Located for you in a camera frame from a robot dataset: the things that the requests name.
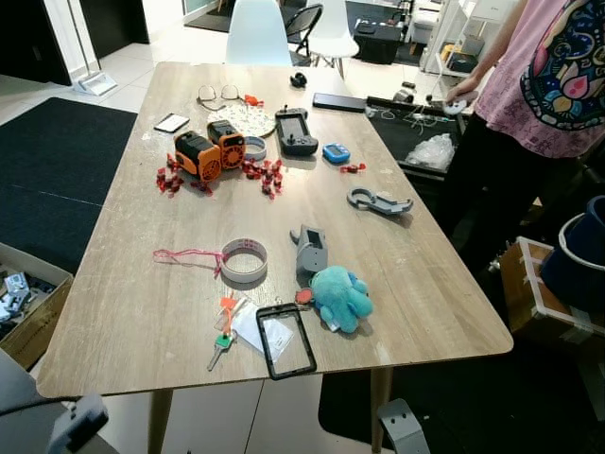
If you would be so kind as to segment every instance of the eyeglasses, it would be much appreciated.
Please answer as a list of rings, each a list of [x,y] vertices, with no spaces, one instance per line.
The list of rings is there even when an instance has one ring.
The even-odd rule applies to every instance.
[[[220,98],[226,101],[239,100],[242,103],[244,99],[239,95],[239,90],[235,85],[225,85],[220,90]],[[219,107],[208,105],[209,102],[217,99],[216,90],[211,85],[202,85],[198,89],[198,104],[209,111],[218,112],[221,109],[227,107],[227,104],[222,104]]]

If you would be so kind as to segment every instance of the smartphone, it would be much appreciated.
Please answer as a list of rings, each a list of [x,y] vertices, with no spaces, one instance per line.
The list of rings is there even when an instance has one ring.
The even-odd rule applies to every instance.
[[[335,96],[325,93],[313,95],[313,106],[322,109],[334,109],[335,111],[366,112],[366,100],[359,97]]]
[[[162,119],[162,121],[160,121],[160,123],[155,125],[153,129],[156,131],[173,133],[185,126],[187,123],[189,123],[189,118],[186,116],[169,113]]]

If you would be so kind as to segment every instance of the clear plastic bag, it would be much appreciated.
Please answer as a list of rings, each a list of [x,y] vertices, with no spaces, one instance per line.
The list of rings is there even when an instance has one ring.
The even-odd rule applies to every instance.
[[[406,162],[445,170],[454,157],[454,145],[449,133],[436,135],[418,144],[406,157]]]

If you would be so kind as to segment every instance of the cardboard box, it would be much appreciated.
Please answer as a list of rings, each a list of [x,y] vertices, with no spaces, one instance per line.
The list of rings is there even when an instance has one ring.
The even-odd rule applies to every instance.
[[[0,264],[12,271],[24,271],[57,287],[45,298],[36,297],[29,305],[24,319],[0,340],[0,348],[23,368],[29,369],[48,347],[74,276],[2,243]]]
[[[603,360],[603,314],[588,314],[564,305],[540,278],[542,261],[552,247],[527,238],[500,259],[504,293],[513,335],[588,359]]]

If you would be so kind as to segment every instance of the table leg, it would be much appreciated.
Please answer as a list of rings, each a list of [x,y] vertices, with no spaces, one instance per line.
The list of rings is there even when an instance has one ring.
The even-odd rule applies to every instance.
[[[372,452],[382,450],[384,431],[378,421],[378,408],[389,402],[390,386],[393,381],[393,368],[372,369],[370,377],[370,406],[372,408]]]
[[[158,390],[151,393],[147,454],[162,454],[162,444],[168,425],[168,416],[170,416],[170,404],[172,404],[172,390]]]

